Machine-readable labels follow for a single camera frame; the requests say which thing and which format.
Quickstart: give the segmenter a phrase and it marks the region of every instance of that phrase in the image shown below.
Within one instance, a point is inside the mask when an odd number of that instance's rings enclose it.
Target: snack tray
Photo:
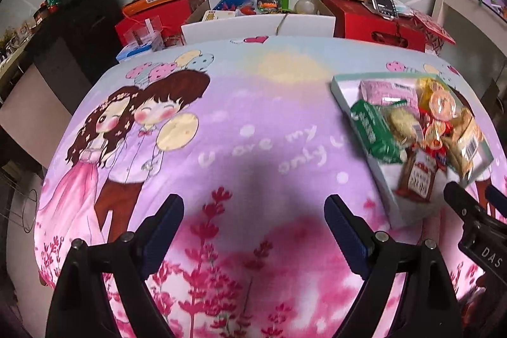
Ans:
[[[347,115],[354,134],[356,134],[357,140],[359,141],[359,145],[363,148],[368,166],[377,184],[385,213],[389,219],[391,228],[393,229],[412,225],[421,221],[423,218],[438,212],[445,204],[443,192],[444,187],[448,182],[456,181],[465,188],[471,182],[474,182],[478,177],[480,177],[481,174],[488,169],[491,162],[494,161],[491,150],[486,142],[486,139],[484,139],[479,144],[477,153],[473,157],[474,166],[468,179],[465,178],[461,180],[458,174],[450,167],[447,167],[446,173],[443,171],[437,171],[429,203],[418,203],[393,193],[393,191],[399,186],[403,165],[379,163],[376,158],[368,154],[366,147],[359,138],[359,132],[350,117],[350,107],[356,101],[363,98],[359,89],[359,84],[362,80],[396,82],[401,85],[415,88],[419,78],[433,78],[442,83],[442,85],[445,85],[442,79],[438,76],[423,73],[420,75],[414,73],[385,72],[345,74],[335,75],[333,77],[333,81],[331,82],[331,92],[333,93],[341,110]],[[455,93],[449,89],[448,91],[455,99],[456,113],[459,113],[463,105]]]

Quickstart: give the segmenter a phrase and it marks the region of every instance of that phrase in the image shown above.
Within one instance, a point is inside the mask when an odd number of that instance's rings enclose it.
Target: green snack package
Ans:
[[[404,163],[407,153],[400,149],[380,111],[363,99],[351,107],[351,117],[361,141],[371,156],[385,163]]]

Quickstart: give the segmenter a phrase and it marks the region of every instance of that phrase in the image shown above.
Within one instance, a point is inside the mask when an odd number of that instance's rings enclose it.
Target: snack package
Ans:
[[[403,163],[407,154],[400,149],[379,110],[365,100],[351,107],[351,117],[369,154],[385,163]]]
[[[432,97],[433,92],[445,91],[444,86],[433,78],[421,78],[417,81],[417,88],[419,89],[419,107],[429,111],[429,98]]]
[[[419,108],[419,112],[424,133],[424,141],[420,146],[437,160],[438,167],[445,172],[447,171],[447,150],[442,137],[451,133],[453,126],[450,122],[434,119],[429,111],[422,108]]]
[[[458,117],[451,120],[453,131],[450,137],[442,137],[447,157],[456,172],[463,178],[472,172],[473,157],[479,143],[484,139],[481,129],[470,110],[463,107]]]
[[[374,80],[362,80],[359,87],[363,99],[372,105],[391,105],[404,99],[410,111],[419,117],[417,92],[414,88],[395,82]]]
[[[419,81],[419,88],[419,106],[428,111],[432,118],[448,122],[455,116],[456,101],[440,82],[423,78]]]
[[[395,193],[415,202],[428,203],[437,169],[435,158],[420,148],[415,149],[403,167]]]
[[[393,105],[380,107],[379,111],[389,125],[391,133],[401,145],[410,146],[415,142],[424,141],[421,124],[408,108]]]

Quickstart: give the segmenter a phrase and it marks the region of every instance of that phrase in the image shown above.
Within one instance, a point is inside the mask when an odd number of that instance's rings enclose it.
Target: wire rack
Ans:
[[[21,194],[23,196],[23,204],[21,205],[21,213],[12,210],[12,203],[10,208],[6,208],[2,213],[0,212],[0,216],[5,219],[8,219],[12,223],[16,224],[23,228],[26,233],[30,233],[35,226],[35,217],[37,212],[37,207],[39,206],[39,196],[37,195],[37,191],[35,189],[31,189],[28,193],[25,193],[23,188],[21,188],[16,181],[14,181],[11,177],[6,174],[0,173],[0,179],[4,181],[9,187],[11,187],[15,192]],[[34,218],[26,218],[25,210],[26,204],[32,201],[35,203],[35,213]]]

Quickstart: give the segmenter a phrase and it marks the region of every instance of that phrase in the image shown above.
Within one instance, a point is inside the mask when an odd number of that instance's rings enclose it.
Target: box handle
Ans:
[[[377,43],[383,43],[385,45],[399,46],[400,48],[408,48],[409,41],[402,36],[390,35],[389,33],[372,32],[372,39]]]

